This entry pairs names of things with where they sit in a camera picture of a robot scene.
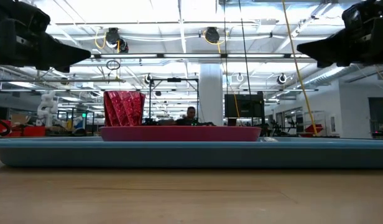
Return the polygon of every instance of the red crinkled packaging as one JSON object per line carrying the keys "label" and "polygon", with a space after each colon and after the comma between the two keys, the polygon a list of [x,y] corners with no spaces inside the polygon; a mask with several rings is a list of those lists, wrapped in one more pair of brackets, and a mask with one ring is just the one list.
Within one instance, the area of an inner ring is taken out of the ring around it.
{"label": "red crinkled packaging", "polygon": [[104,93],[105,125],[141,125],[144,99],[145,95],[136,91],[106,91]]}

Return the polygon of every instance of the person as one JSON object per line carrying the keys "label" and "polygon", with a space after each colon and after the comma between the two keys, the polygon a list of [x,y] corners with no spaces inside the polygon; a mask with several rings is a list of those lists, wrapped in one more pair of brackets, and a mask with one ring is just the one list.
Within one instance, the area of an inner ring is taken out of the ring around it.
{"label": "person", "polygon": [[189,106],[187,108],[186,116],[182,119],[178,119],[175,121],[175,125],[177,126],[191,126],[193,123],[196,123],[194,117],[196,116],[196,108],[194,106]]}

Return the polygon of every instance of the desk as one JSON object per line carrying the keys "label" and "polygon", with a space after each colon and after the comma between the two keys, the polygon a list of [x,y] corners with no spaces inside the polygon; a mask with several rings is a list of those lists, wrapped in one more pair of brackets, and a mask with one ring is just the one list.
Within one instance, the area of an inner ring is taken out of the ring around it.
{"label": "desk", "polygon": [[383,171],[15,169],[0,224],[383,223]]}

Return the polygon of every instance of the white robot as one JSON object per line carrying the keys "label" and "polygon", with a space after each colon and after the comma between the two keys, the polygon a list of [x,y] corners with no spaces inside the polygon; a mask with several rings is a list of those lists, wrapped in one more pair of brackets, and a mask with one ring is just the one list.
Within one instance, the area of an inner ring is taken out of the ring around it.
{"label": "white robot", "polygon": [[53,100],[55,97],[55,91],[45,91],[41,96],[41,104],[38,106],[36,121],[37,126],[51,127],[52,126],[52,115],[57,113],[57,102]]}

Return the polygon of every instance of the white pillar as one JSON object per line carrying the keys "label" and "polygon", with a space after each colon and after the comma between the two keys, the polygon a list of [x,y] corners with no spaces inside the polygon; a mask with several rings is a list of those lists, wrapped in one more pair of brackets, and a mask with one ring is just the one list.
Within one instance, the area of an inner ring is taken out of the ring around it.
{"label": "white pillar", "polygon": [[220,64],[200,65],[200,122],[223,125],[222,68]]}

